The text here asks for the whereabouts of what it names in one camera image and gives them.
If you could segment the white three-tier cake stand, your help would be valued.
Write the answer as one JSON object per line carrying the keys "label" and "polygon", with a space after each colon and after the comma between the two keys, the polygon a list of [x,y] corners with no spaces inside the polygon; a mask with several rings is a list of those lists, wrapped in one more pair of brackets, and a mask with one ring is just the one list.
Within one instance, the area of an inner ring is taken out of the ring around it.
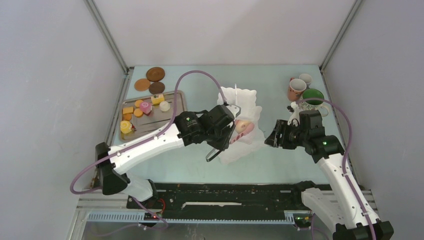
{"label": "white three-tier cake stand", "polygon": [[222,165],[228,165],[264,147],[264,133],[258,122],[262,107],[256,104],[257,91],[238,87],[221,88],[227,103],[241,108],[235,118],[235,130],[229,140],[229,148],[219,155]]}

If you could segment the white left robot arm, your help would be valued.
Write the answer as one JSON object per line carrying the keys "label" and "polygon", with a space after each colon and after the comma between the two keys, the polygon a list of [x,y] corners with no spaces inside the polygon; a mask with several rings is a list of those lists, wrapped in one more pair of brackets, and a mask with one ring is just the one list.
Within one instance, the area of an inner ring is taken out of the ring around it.
{"label": "white left robot arm", "polygon": [[212,161],[229,148],[240,113],[239,106],[227,103],[211,110],[183,111],[154,132],[126,144],[107,146],[107,155],[97,165],[102,194],[124,193],[145,208],[153,208],[158,202],[154,183],[130,176],[128,171],[162,153],[203,142],[212,147],[205,157],[207,162]]}

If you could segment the pink-tipped metal tongs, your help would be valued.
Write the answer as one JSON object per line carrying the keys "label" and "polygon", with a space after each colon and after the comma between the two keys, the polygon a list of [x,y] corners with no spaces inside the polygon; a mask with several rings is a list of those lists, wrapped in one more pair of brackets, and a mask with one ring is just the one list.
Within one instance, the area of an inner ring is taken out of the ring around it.
{"label": "pink-tipped metal tongs", "polygon": [[[229,141],[229,144],[232,145],[238,142],[239,140],[241,140],[243,137],[247,137],[249,134],[243,135],[243,134],[238,134],[236,132],[236,136],[232,137],[232,139]],[[225,153],[223,156],[220,157],[220,162],[223,165],[228,165],[232,162],[239,160],[242,157],[249,155],[252,152],[255,152],[257,150],[257,146],[253,144],[252,140],[247,142],[239,141],[235,145],[235,147],[230,147],[228,150],[230,151],[230,153]]]}

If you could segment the white frosted donut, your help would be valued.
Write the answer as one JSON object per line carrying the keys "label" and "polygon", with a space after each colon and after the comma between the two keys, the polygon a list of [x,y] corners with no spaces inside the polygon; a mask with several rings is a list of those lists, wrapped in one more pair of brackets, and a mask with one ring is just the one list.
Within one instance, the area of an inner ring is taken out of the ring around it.
{"label": "white frosted donut", "polygon": [[238,134],[247,135],[255,128],[255,124],[248,120],[239,120],[235,121],[235,131]]}

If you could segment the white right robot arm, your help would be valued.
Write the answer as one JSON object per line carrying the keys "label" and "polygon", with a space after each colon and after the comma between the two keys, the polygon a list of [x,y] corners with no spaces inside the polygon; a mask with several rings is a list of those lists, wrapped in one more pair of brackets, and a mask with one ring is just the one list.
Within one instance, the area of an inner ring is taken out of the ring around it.
{"label": "white right robot arm", "polygon": [[295,111],[289,120],[278,119],[264,143],[274,148],[303,147],[323,172],[337,204],[328,200],[311,181],[297,184],[291,204],[312,210],[332,232],[334,240],[389,240],[394,229],[381,221],[352,177],[344,160],[345,150],[335,135],[327,135],[317,110]]}

